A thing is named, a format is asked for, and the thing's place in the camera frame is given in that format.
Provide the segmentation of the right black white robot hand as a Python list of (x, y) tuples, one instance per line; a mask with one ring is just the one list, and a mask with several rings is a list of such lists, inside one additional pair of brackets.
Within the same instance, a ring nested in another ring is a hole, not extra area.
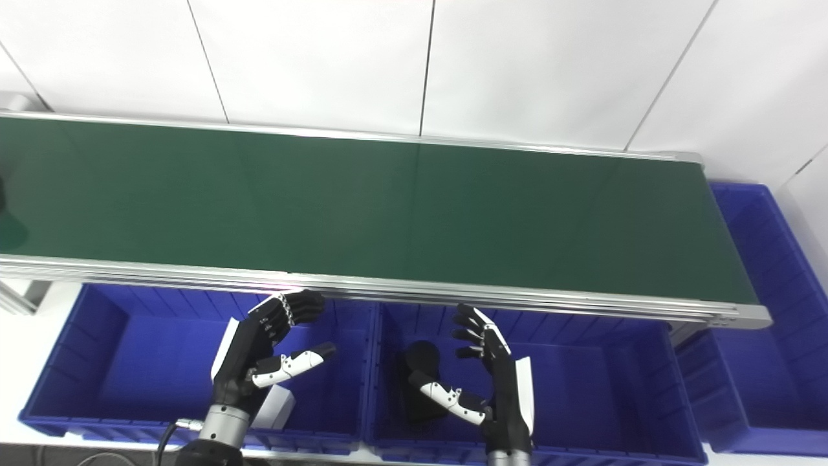
[(535, 417), (530, 357), (515, 357), (499, 326), (474, 306), (457, 305), (453, 321), (459, 326), (453, 338), (470, 343), (457, 349), (456, 357), (482, 362), (492, 380), (492, 397), (485, 401), (420, 370), (412, 371), (408, 383), (447, 413), (480, 428), (488, 465), (529, 465)]

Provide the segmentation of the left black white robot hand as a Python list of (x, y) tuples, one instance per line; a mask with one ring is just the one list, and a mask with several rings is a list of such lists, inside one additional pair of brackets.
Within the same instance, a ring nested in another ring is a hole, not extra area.
[(296, 289), (273, 294), (249, 310), (235, 325), (212, 378), (211, 404), (226, 405), (255, 417), (269, 387), (298, 377), (332, 357), (336, 351), (332, 342), (289, 354), (274, 351), (292, 328), (317, 321), (324, 309), (322, 294)]

